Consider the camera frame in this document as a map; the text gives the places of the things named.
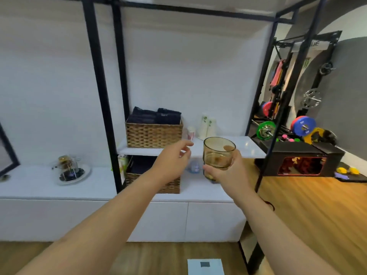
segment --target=hand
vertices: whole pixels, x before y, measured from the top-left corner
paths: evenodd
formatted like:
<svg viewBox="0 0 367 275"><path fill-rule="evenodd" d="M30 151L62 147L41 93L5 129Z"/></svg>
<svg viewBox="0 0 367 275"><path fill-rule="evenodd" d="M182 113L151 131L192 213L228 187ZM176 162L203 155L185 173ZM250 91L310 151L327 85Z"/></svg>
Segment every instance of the hand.
<svg viewBox="0 0 367 275"><path fill-rule="evenodd" d="M161 186L182 174L191 156L188 146L193 145L194 143L189 140L180 140L165 147L160 153L149 172L154 178L157 178Z"/></svg>
<svg viewBox="0 0 367 275"><path fill-rule="evenodd" d="M237 205L245 194L254 191L248 182L239 150L233 152L232 165L227 170L219 170L209 165L204 165L203 169L221 183L223 190Z"/></svg>

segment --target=cabinet door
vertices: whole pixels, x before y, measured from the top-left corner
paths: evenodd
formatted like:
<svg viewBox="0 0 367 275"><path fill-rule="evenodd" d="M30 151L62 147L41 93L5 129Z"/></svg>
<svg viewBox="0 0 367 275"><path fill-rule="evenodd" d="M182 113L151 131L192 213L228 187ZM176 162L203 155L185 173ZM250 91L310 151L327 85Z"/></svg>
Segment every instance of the cabinet door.
<svg viewBox="0 0 367 275"><path fill-rule="evenodd" d="M188 203L151 202L128 241L183 242Z"/></svg>
<svg viewBox="0 0 367 275"><path fill-rule="evenodd" d="M189 203L186 242L235 242L246 217L234 203Z"/></svg>
<svg viewBox="0 0 367 275"><path fill-rule="evenodd" d="M0 199L0 240L58 240L105 203Z"/></svg>

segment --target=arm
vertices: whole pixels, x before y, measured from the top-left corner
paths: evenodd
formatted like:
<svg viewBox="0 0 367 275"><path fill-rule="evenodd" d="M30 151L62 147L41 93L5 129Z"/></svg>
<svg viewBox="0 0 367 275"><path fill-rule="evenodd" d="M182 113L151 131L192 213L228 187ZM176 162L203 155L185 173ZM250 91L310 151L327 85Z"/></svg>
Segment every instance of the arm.
<svg viewBox="0 0 367 275"><path fill-rule="evenodd" d="M221 182L224 191L241 208L275 274L339 275L303 243L251 188L239 151L232 166L221 171L204 169Z"/></svg>
<svg viewBox="0 0 367 275"><path fill-rule="evenodd" d="M54 242L18 275L107 274L151 199L187 166L191 155L187 146L192 145L182 140L166 147L149 171Z"/></svg>

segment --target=wicker basket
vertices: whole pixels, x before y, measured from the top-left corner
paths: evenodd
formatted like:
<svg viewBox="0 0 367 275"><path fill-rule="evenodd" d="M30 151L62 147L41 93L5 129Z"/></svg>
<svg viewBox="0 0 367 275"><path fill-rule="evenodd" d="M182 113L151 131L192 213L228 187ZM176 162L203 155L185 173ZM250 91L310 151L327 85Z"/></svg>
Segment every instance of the wicker basket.
<svg viewBox="0 0 367 275"><path fill-rule="evenodd" d="M184 124L125 123L127 146L130 148L164 148L182 138Z"/></svg>
<svg viewBox="0 0 367 275"><path fill-rule="evenodd" d="M131 184L138 177L140 177L138 174L125 173L126 186ZM180 177L169 182L158 191L158 194L180 194L180 182Z"/></svg>

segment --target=wooden floor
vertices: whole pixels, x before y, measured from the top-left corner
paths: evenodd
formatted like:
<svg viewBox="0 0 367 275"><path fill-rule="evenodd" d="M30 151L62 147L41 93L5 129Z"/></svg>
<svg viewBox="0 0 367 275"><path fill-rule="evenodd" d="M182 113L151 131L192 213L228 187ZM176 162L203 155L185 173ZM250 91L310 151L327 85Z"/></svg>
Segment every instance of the wooden floor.
<svg viewBox="0 0 367 275"><path fill-rule="evenodd" d="M258 170L246 159L251 183ZM367 274L367 185L322 177L264 177L259 195L311 249L342 275ZM245 255L256 241L244 232ZM266 261L261 275L271 274Z"/></svg>
<svg viewBox="0 0 367 275"><path fill-rule="evenodd" d="M0 274L14 275L48 245L0 242ZM127 243L109 274L187 275L187 259L221 259L225 275L247 275L237 243Z"/></svg>

